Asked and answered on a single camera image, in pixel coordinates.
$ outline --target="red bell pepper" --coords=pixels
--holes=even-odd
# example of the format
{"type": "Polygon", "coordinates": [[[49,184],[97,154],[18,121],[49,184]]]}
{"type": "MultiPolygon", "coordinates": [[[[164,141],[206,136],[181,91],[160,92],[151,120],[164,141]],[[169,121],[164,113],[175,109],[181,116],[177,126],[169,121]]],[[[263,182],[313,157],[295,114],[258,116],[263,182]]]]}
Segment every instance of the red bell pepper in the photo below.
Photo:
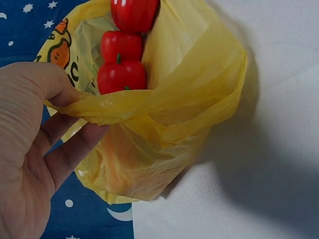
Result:
{"type": "Polygon", "coordinates": [[[115,25],[126,33],[148,32],[160,0],[111,0],[111,13],[115,25]]]}
{"type": "Polygon", "coordinates": [[[145,68],[139,61],[121,62],[121,55],[118,54],[117,63],[105,63],[100,67],[98,88],[101,95],[123,90],[145,90],[145,68]]]}
{"type": "Polygon", "coordinates": [[[101,53],[106,63],[116,63],[119,53],[122,61],[140,61],[143,54],[142,35],[106,31],[102,36],[101,53]]]}

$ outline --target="hand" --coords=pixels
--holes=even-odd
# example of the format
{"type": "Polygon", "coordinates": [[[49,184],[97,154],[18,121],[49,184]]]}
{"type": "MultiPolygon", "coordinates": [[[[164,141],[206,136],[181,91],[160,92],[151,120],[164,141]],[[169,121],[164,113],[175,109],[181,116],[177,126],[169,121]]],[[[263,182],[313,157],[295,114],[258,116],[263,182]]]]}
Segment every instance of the hand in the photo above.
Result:
{"type": "Polygon", "coordinates": [[[0,68],[0,238],[38,239],[50,199],[94,148],[106,127],[87,123],[47,154],[77,119],[52,116],[42,126],[44,100],[55,106],[78,100],[64,70],[49,63],[0,68]]]}

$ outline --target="plastic bag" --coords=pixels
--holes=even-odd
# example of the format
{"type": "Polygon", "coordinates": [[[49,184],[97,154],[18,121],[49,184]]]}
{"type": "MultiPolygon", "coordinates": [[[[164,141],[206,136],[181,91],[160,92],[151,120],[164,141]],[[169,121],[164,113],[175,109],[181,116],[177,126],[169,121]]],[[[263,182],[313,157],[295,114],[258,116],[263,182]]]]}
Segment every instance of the plastic bag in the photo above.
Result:
{"type": "Polygon", "coordinates": [[[212,125],[236,111],[246,53],[203,0],[161,0],[142,62],[149,90],[100,96],[100,40],[116,29],[109,0],[74,8],[52,32],[36,61],[62,66],[80,100],[55,108],[110,129],[75,172],[109,203],[152,200],[195,158],[212,125]]]}

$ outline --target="pepper stem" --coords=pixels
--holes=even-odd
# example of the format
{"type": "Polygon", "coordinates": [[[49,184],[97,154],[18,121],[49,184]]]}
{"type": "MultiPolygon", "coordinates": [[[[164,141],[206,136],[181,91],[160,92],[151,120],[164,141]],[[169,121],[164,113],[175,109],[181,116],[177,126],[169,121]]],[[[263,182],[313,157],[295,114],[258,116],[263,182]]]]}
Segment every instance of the pepper stem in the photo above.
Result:
{"type": "Polygon", "coordinates": [[[116,63],[120,64],[121,63],[121,54],[118,54],[118,57],[116,58],[116,63]]]}

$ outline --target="blue fabric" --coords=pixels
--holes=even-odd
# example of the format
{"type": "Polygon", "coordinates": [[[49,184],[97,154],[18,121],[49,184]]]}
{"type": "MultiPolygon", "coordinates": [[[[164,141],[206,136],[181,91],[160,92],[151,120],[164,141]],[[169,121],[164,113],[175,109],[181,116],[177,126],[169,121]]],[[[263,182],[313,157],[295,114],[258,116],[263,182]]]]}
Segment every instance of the blue fabric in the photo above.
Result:
{"type": "MultiPolygon", "coordinates": [[[[85,1],[0,1],[0,67],[17,61],[33,61],[55,25],[85,1]]],[[[48,118],[44,109],[43,121],[48,118]]],[[[132,205],[108,205],[84,188],[74,173],[51,201],[51,216],[42,239],[134,238],[132,205]]]]}

